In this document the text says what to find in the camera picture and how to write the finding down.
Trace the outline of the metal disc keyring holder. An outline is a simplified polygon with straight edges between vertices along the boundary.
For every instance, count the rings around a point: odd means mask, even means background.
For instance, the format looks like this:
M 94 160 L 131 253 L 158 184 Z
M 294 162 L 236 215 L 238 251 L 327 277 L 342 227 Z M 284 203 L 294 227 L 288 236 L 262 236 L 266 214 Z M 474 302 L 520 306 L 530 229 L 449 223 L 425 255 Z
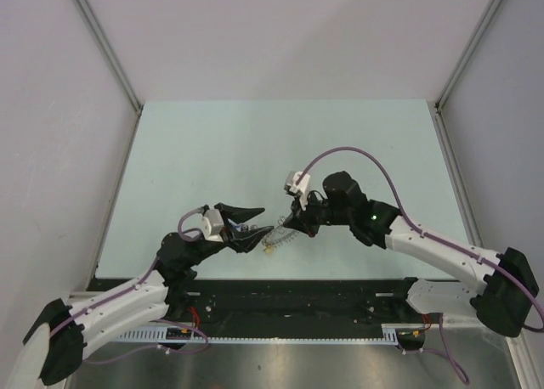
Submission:
M 263 246 L 263 251 L 264 248 L 268 245 L 274 246 L 276 250 L 278 247 L 290 243 L 298 237 L 298 231 L 283 227 L 283 222 L 285 220 L 286 217 L 280 217 L 277 221 L 277 225 L 274 227 L 274 230 L 262 239 L 261 244 Z

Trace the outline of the blue tagged key bunch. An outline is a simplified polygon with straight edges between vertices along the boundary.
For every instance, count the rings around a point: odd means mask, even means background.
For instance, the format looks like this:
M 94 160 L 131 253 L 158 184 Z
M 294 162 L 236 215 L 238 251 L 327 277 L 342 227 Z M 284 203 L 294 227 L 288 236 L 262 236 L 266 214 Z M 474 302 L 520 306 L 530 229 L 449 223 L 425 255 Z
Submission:
M 247 232 L 258 228 L 255 224 L 230 222 L 231 227 L 238 232 Z

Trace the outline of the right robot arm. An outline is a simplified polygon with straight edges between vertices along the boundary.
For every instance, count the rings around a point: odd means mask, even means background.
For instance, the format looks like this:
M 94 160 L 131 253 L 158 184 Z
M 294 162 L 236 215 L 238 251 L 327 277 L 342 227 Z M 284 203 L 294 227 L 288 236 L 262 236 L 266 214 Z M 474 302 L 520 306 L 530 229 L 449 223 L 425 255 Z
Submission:
M 425 262 L 450 275 L 451 282 L 410 279 L 392 300 L 394 316 L 411 322 L 421 313 L 474 317 L 506 337 L 519 336 L 539 286 L 524 253 L 503 253 L 459 244 L 415 224 L 401 210 L 367 198 L 347 172 L 323 180 L 322 194 L 309 186 L 310 176 L 291 172 L 284 189 L 293 198 L 284 225 L 309 237 L 322 226 L 346 226 L 363 245 L 378 246 Z

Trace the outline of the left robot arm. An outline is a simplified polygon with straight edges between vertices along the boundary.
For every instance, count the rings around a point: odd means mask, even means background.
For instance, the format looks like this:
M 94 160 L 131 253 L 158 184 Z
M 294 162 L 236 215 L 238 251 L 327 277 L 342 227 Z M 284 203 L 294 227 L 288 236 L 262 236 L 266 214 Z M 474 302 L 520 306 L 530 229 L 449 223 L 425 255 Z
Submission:
M 162 239 L 141 275 L 77 304 L 61 298 L 49 302 L 25 335 L 24 356 L 8 387 L 55 385 L 119 335 L 149 322 L 181 319 L 188 310 L 194 268 L 225 248 L 252 251 L 272 231 L 270 226 L 248 225 L 264 211 L 224 203 L 197 207 Z

